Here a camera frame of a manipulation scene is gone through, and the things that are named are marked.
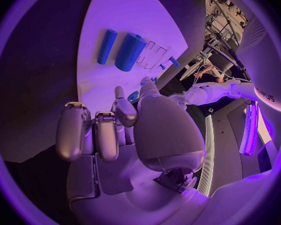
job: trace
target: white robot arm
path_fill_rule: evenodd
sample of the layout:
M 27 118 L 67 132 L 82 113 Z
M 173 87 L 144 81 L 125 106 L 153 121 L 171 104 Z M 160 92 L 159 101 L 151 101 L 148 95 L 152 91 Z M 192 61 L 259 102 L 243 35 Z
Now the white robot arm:
M 225 96 L 233 99 L 243 97 L 254 101 L 257 100 L 253 83 L 241 82 L 237 79 L 231 79 L 225 83 L 197 83 L 183 94 L 172 94 L 169 98 L 186 109 L 186 105 L 210 104 Z

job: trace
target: white curved panel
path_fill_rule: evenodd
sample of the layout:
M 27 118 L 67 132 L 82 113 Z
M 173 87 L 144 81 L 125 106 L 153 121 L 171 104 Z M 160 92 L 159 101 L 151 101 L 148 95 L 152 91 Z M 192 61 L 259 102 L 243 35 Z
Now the white curved panel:
M 118 32 L 105 65 L 97 63 L 106 29 Z M 81 30 L 77 57 L 77 87 L 79 101 L 94 115 L 111 109 L 114 88 L 122 86 L 126 97 L 140 89 L 143 77 L 160 77 L 165 70 L 153 71 L 135 64 L 130 72 L 114 65 L 127 34 L 132 32 L 148 38 L 164 48 L 172 47 L 174 58 L 187 48 L 176 23 L 158 0 L 92 0 Z

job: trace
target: person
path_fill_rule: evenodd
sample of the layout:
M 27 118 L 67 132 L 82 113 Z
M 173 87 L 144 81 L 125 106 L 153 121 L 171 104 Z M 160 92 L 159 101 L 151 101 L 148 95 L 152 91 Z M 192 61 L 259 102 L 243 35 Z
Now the person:
M 214 65 L 210 64 L 205 64 L 202 66 L 204 69 L 201 71 L 198 71 L 194 73 L 193 75 L 195 78 L 202 78 L 203 74 L 210 74 L 215 77 L 215 81 L 219 84 L 222 84 L 224 82 L 224 73 L 220 73 Z

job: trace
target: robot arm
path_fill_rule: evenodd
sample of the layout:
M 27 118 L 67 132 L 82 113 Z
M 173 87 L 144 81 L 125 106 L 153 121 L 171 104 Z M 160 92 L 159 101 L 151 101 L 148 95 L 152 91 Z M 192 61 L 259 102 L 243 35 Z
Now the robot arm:
M 225 83 L 197 83 L 183 94 L 173 94 L 169 97 L 186 109 L 186 105 L 210 104 L 225 96 L 233 99 L 243 97 L 254 101 L 257 100 L 253 83 L 241 82 L 236 79 L 228 80 Z

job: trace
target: person's arm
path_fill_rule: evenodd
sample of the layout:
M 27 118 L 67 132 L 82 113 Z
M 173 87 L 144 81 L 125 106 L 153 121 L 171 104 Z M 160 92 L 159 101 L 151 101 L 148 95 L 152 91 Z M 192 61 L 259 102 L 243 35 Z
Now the person's arm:
M 194 73 L 193 75 L 196 77 L 196 78 L 202 78 L 202 75 L 207 73 L 208 71 L 212 70 L 214 68 L 214 65 L 212 64 L 208 64 L 208 66 L 206 66 L 202 71 L 199 71 L 199 72 L 196 72 Z

